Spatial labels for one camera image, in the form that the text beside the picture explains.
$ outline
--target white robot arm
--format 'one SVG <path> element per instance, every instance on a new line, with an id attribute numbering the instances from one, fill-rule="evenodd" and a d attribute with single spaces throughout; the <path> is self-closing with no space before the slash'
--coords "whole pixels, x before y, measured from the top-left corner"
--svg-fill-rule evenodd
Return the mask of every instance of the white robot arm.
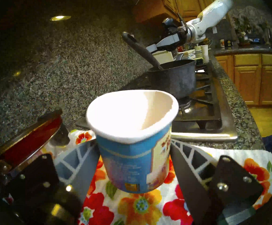
<path id="1" fill-rule="evenodd" d="M 199 43 L 206 38 L 205 32 L 209 27 L 216 26 L 221 19 L 232 9 L 236 0 L 215 0 L 206 7 L 196 19 L 187 22 L 188 28 L 191 30 L 191 43 Z M 262 0 L 240 0 L 240 2 L 249 2 L 255 7 L 264 6 Z"/>
<path id="2" fill-rule="evenodd" d="M 205 32 L 209 27 L 216 26 L 234 5 L 252 5 L 257 8 L 267 8 L 263 0 L 215 0 L 206 7 L 196 19 L 186 24 L 180 17 L 182 26 L 168 29 L 169 35 L 159 43 L 147 47 L 151 53 L 156 51 L 173 51 L 185 43 L 199 43 L 206 38 Z M 172 27 L 173 19 L 164 20 L 164 25 Z"/>

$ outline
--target granite countertop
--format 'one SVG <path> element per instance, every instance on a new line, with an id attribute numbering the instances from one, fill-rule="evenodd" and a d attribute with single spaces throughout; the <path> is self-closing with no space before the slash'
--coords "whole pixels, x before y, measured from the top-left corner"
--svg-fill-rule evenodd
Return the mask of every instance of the granite countertop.
<path id="1" fill-rule="evenodd" d="M 218 149 L 242 149 L 242 150 L 255 150 L 262 149 L 265 150 L 264 144 L 261 141 L 261 135 L 258 127 L 252 117 L 246 103 L 240 96 L 239 92 L 235 88 L 234 83 L 225 73 L 221 65 L 218 63 L 216 58 L 212 53 L 209 54 L 210 61 L 213 66 L 213 71 L 216 73 L 220 83 L 222 84 L 223 90 L 226 94 L 228 104 L 232 110 L 233 118 L 235 121 L 238 140 L 236 142 L 187 142 L 192 145 L 218 148 Z M 124 86 L 122 90 L 128 90 L 131 83 Z M 77 120 L 71 129 L 86 129 L 86 119 L 85 117 Z"/>
<path id="2" fill-rule="evenodd" d="M 211 53 L 214 55 L 223 55 L 230 53 L 272 53 L 272 48 L 265 45 L 248 45 L 243 47 L 225 47 L 213 48 Z"/>

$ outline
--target ceiling light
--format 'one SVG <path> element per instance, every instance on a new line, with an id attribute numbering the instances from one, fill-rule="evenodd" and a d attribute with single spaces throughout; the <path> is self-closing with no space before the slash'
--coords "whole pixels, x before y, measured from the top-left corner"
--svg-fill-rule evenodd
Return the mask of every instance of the ceiling light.
<path id="1" fill-rule="evenodd" d="M 59 20 L 66 20 L 66 19 L 70 19 L 71 16 L 55 16 L 52 17 L 50 20 L 51 21 L 59 21 Z"/>

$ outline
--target stove burner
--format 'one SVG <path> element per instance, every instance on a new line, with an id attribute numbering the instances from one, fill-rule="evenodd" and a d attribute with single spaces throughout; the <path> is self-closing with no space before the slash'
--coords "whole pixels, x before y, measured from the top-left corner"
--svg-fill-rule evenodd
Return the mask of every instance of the stove burner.
<path id="1" fill-rule="evenodd" d="M 183 109 L 188 109 L 190 107 L 191 104 L 191 98 L 190 97 L 184 97 L 181 99 L 178 99 L 178 103 L 179 103 L 179 110 Z"/>

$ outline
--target paper cup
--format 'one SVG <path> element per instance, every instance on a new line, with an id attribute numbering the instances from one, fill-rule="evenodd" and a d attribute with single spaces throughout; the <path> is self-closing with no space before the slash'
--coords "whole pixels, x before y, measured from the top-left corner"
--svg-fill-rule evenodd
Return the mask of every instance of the paper cup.
<path id="1" fill-rule="evenodd" d="M 146 193 L 164 182 L 171 123 L 178 110 L 171 94 L 157 90 L 112 92 L 89 105 L 86 119 L 114 186 Z"/>

